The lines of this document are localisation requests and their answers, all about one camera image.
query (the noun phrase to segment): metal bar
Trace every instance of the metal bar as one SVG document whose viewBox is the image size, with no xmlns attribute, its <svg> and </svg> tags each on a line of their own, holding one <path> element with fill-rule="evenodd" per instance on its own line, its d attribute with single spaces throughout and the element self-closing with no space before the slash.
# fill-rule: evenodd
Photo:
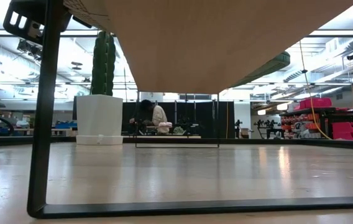
<svg viewBox="0 0 353 224">
<path fill-rule="evenodd" d="M 195 110 L 195 123 L 196 123 L 197 122 L 197 120 L 196 120 L 196 100 L 193 102 L 193 104 L 195 106 L 194 110 Z"/>
<path fill-rule="evenodd" d="M 174 104 L 174 112 L 175 112 L 175 117 L 174 117 L 174 125 L 177 123 L 177 116 L 178 116 L 178 109 L 177 109 L 177 101 L 175 100 L 175 104 Z"/>
<path fill-rule="evenodd" d="M 127 217 L 353 208 L 353 197 L 47 205 L 44 218 Z"/>
<path fill-rule="evenodd" d="M 138 139 L 138 114 L 139 114 L 139 95 L 140 95 L 140 91 L 138 90 L 137 91 L 137 103 L 135 105 L 135 110 L 136 110 L 136 113 L 135 113 L 135 133 L 134 133 L 134 136 L 135 136 L 135 147 L 137 147 L 138 143 L 137 143 L 137 139 Z"/>
<path fill-rule="evenodd" d="M 53 93 L 55 92 L 57 79 L 58 50 L 62 29 L 60 21 L 62 21 L 64 13 L 63 0 L 47 1 L 32 160 L 30 164 L 29 193 L 27 196 L 27 212 L 35 218 L 41 216 L 40 211 L 46 205 L 54 102 Z"/>
<path fill-rule="evenodd" d="M 219 93 L 216 95 L 216 122 L 217 122 L 217 140 L 218 147 L 220 145 L 219 139 L 221 138 L 221 123 L 219 122 Z"/>
</svg>

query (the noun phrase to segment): pink box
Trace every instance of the pink box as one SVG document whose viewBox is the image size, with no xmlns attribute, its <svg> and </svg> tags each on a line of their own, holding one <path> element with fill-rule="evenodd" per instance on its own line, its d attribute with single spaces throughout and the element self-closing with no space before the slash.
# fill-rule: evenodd
<svg viewBox="0 0 353 224">
<path fill-rule="evenodd" d="M 329 108 L 332 106 L 330 98 L 312 98 L 312 101 L 314 108 Z M 294 107 L 294 111 L 303 110 L 307 108 L 311 108 L 310 98 L 300 101 L 300 104 Z"/>
</svg>

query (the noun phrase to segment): black metal table leg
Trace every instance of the black metal table leg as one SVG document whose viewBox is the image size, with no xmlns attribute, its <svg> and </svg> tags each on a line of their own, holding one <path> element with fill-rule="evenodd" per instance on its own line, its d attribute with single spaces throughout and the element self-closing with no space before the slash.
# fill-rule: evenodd
<svg viewBox="0 0 353 224">
<path fill-rule="evenodd" d="M 219 93 L 216 95 L 216 123 L 217 123 L 217 147 L 221 144 L 221 123 L 219 122 Z"/>
<path fill-rule="evenodd" d="M 57 78 L 58 49 L 62 29 L 60 21 L 64 14 L 63 0 L 47 1 L 27 199 L 27 212 L 35 218 L 42 216 L 43 207 L 46 205 L 53 93 Z"/>
<path fill-rule="evenodd" d="M 133 135 L 133 138 L 135 140 L 135 147 L 137 147 L 138 143 L 138 114 L 139 114 L 139 95 L 140 95 L 140 91 L 137 91 L 138 95 L 137 95 L 137 103 L 135 105 L 135 116 L 134 116 L 134 122 L 135 122 L 135 134 Z"/>
</svg>

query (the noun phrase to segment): fluorescent light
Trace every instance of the fluorescent light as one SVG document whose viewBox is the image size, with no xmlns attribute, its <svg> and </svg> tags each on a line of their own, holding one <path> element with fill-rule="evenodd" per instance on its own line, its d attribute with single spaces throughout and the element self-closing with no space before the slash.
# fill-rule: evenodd
<svg viewBox="0 0 353 224">
<path fill-rule="evenodd" d="M 60 35 L 64 36 L 64 35 L 75 35 L 75 36 L 79 36 L 79 35 L 90 35 L 90 36 L 94 36 L 96 37 L 98 34 L 98 31 L 95 30 L 65 30 L 64 32 L 61 32 Z"/>
<path fill-rule="evenodd" d="M 287 110 L 288 109 L 288 103 L 282 103 L 280 105 L 277 105 L 277 110 Z"/>
<path fill-rule="evenodd" d="M 353 30 L 315 30 L 310 35 L 353 35 Z"/>
<path fill-rule="evenodd" d="M 330 90 L 326 90 L 324 92 L 322 92 L 321 94 L 328 94 L 328 93 L 332 93 L 334 91 L 340 90 L 342 87 L 337 87 L 337 88 L 332 88 Z"/>
<path fill-rule="evenodd" d="M 73 83 L 68 83 L 69 85 L 90 85 L 91 83 L 78 83 L 78 82 L 73 82 Z"/>
<path fill-rule="evenodd" d="M 265 115 L 266 114 L 266 110 L 259 110 L 258 111 L 258 115 Z"/>
<path fill-rule="evenodd" d="M 351 85 L 350 83 L 315 83 L 314 85 L 324 85 L 324 86 L 346 86 Z"/>
<path fill-rule="evenodd" d="M 256 83 L 256 82 L 252 82 L 252 83 L 247 83 L 246 85 L 269 85 L 269 83 Z"/>
<path fill-rule="evenodd" d="M 271 102 L 279 102 L 279 103 L 282 103 L 282 102 L 294 102 L 293 100 L 270 100 Z"/>
</svg>

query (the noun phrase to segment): red container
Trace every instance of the red container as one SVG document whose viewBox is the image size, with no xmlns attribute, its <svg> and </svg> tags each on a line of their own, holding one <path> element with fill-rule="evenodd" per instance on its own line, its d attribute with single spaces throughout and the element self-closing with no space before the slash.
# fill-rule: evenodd
<svg viewBox="0 0 353 224">
<path fill-rule="evenodd" d="M 332 106 L 330 98 L 312 98 L 312 101 L 313 101 L 314 108 L 329 108 Z M 294 111 L 308 109 L 311 107 L 312 107 L 311 106 L 311 99 L 308 98 L 308 99 L 300 101 L 300 104 L 298 104 L 296 107 L 294 107 Z"/>
<path fill-rule="evenodd" d="M 353 140 L 353 133 L 333 133 L 333 139 Z"/>
<path fill-rule="evenodd" d="M 353 140 L 353 122 L 336 122 L 332 124 L 332 138 Z"/>
<path fill-rule="evenodd" d="M 332 133 L 353 133 L 353 122 L 335 122 L 332 124 Z"/>
</svg>

